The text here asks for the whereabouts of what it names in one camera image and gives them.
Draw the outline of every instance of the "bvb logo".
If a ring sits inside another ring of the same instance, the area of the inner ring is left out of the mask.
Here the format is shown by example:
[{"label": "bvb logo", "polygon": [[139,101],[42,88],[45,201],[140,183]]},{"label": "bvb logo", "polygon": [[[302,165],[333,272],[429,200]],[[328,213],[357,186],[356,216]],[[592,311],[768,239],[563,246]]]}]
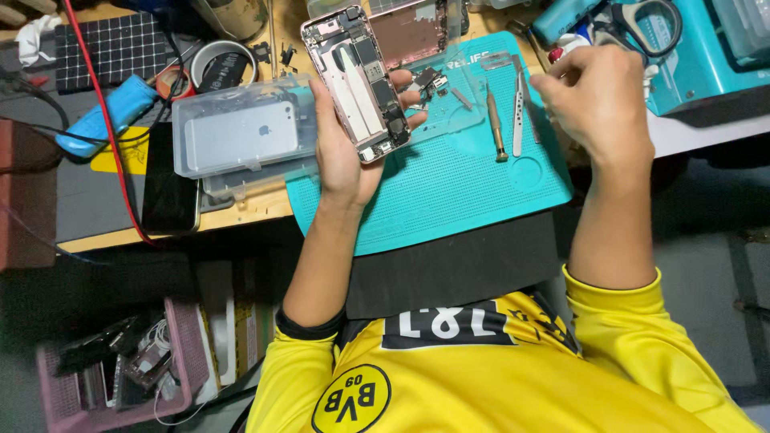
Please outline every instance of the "bvb logo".
[{"label": "bvb logo", "polygon": [[371,427],[390,402],[390,380],[371,364],[342,373],[323,392],[313,410],[313,429],[319,433],[358,433]]}]

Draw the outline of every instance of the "hand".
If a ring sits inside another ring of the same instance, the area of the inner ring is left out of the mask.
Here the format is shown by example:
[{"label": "hand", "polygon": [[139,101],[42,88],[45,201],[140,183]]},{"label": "hand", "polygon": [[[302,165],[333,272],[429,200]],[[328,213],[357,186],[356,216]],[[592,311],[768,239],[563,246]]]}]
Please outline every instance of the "hand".
[{"label": "hand", "polygon": [[[390,79],[398,89],[411,81],[412,75],[407,70],[398,70],[390,73]],[[385,158],[362,164],[356,147],[334,114],[334,102],[329,90],[318,79],[310,80],[310,89],[316,98],[316,158],[321,175],[321,200],[341,209],[363,211],[380,183]],[[420,101],[420,93],[402,92],[399,101],[401,108],[406,109]],[[410,116],[407,122],[414,130],[427,118],[426,112],[419,112]]]},{"label": "hand", "polygon": [[580,47],[530,84],[561,127],[580,143],[594,168],[648,168],[655,148],[647,129],[642,79],[636,52],[615,45]]}]

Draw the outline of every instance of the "precision screwdriver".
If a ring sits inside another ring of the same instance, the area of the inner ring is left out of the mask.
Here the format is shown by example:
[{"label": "precision screwdriver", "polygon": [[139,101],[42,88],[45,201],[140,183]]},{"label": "precision screwdriver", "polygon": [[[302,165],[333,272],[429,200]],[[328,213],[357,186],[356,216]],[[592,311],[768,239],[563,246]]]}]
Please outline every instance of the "precision screwdriver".
[{"label": "precision screwdriver", "polygon": [[489,123],[492,125],[492,135],[494,136],[494,146],[497,148],[497,158],[495,161],[504,163],[508,161],[508,154],[503,147],[503,136],[500,132],[500,117],[497,115],[497,104],[494,101],[494,95],[489,88],[487,81],[487,108],[489,109]]}]

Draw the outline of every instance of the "red cable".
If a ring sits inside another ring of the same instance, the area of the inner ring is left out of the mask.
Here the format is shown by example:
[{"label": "red cable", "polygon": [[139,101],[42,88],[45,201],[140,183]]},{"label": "red cable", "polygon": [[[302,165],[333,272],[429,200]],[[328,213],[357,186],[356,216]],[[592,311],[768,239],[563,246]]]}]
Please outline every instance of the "red cable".
[{"label": "red cable", "polygon": [[118,143],[117,143],[117,140],[115,139],[115,131],[112,129],[112,121],[110,120],[109,113],[107,112],[107,102],[105,102],[104,100],[104,95],[102,94],[102,87],[99,85],[99,80],[96,77],[96,72],[94,72],[94,67],[91,64],[91,56],[89,55],[88,49],[85,47],[85,41],[83,40],[83,35],[80,32],[80,24],[78,23],[77,18],[75,18],[75,11],[72,10],[72,4],[69,2],[69,0],[64,0],[64,6],[67,11],[67,18],[69,19],[69,24],[72,26],[72,29],[75,30],[75,36],[77,36],[78,38],[78,45],[80,45],[80,49],[81,51],[83,51],[85,66],[89,69],[91,82],[93,82],[94,91],[96,92],[96,98],[99,99],[99,105],[102,107],[102,115],[104,116],[104,123],[107,126],[107,136],[109,137],[109,143],[112,145],[112,156],[115,158],[115,167],[117,167],[118,169],[118,179],[120,179],[120,189],[123,191],[123,201],[126,202],[126,209],[129,211],[129,217],[131,217],[131,224],[133,224],[134,228],[136,229],[136,232],[139,233],[139,237],[141,237],[143,241],[147,242],[150,245],[156,246],[155,242],[150,240],[150,238],[144,234],[144,231],[142,231],[142,228],[136,222],[136,218],[134,217],[134,212],[131,209],[131,202],[129,201],[129,191],[126,188],[126,177],[123,175],[123,162],[120,159]]}]

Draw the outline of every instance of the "yellow jersey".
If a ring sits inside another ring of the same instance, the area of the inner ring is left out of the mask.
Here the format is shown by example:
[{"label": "yellow jersey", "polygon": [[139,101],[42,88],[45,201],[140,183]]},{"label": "yellow jersey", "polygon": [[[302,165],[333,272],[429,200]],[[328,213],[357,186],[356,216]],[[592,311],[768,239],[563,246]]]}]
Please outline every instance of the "yellow jersey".
[{"label": "yellow jersey", "polygon": [[246,431],[761,431],[671,321],[659,272],[634,290],[564,275],[577,341],[526,291],[371,321],[341,351],[279,327]]}]

